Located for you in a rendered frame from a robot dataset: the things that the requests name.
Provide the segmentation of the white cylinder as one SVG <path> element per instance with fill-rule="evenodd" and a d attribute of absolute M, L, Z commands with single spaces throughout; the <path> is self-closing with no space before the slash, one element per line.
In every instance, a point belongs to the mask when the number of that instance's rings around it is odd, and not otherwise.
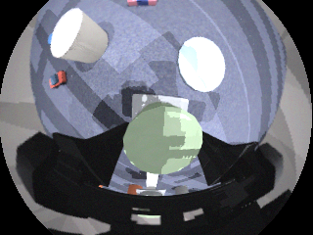
<path fill-rule="evenodd" d="M 175 195 L 184 195 L 184 193 L 189 193 L 187 185 L 183 185 L 183 187 L 177 187 L 175 189 Z"/>

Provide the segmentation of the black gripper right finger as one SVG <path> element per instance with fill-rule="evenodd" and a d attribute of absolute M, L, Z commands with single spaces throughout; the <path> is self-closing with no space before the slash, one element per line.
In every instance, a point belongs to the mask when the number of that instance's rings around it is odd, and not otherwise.
<path fill-rule="evenodd" d="M 202 145 L 197 154 L 204 179 L 208 185 L 220 183 L 219 177 L 230 171 L 230 167 L 234 165 L 243 154 L 251 152 L 257 148 L 258 142 L 244 142 L 244 144 L 228 145 L 228 142 L 218 140 L 208 133 L 202 133 Z"/>

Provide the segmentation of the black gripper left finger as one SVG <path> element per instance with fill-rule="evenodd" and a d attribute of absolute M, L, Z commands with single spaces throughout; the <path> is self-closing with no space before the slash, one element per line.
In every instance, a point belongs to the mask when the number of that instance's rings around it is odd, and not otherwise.
<path fill-rule="evenodd" d="M 52 133 L 54 140 L 58 141 L 60 152 L 70 153 L 72 156 L 83 161 L 89 167 L 91 173 L 97 177 L 99 185 L 110 187 L 113 170 L 117 165 L 118 157 L 124 148 L 124 136 L 128 129 L 129 121 L 115 126 L 97 134 L 97 136 L 87 138 L 77 138 L 66 136 L 56 132 Z"/>

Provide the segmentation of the white paper cup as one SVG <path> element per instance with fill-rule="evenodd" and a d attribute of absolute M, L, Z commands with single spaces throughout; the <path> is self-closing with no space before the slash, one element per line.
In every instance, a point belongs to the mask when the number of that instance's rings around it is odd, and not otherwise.
<path fill-rule="evenodd" d="M 79 8 L 71 8 L 62 17 L 51 36 L 54 58 L 87 64 L 98 62 L 109 44 L 108 34 Z"/>

